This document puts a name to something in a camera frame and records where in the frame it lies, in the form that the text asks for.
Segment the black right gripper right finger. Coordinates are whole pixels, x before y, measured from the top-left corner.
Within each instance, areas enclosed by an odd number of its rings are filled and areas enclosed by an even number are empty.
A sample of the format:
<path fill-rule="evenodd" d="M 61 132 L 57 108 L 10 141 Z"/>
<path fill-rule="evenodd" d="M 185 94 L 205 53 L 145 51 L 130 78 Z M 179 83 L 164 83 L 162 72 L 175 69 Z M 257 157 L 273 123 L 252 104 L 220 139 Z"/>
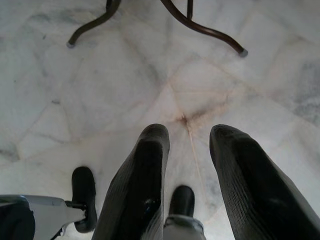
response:
<path fill-rule="evenodd" d="M 215 125 L 209 150 L 235 239 L 319 239 L 318 215 L 250 135 Z"/>

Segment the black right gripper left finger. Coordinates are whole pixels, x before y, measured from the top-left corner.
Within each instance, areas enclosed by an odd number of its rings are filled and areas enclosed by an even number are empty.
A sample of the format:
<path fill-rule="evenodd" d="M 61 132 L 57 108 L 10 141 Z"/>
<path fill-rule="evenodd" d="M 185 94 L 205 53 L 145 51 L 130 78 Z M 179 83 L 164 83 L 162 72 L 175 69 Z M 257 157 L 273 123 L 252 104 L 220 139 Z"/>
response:
<path fill-rule="evenodd" d="M 151 124 L 141 132 L 109 185 L 92 239 L 163 239 L 169 151 L 164 125 Z"/>

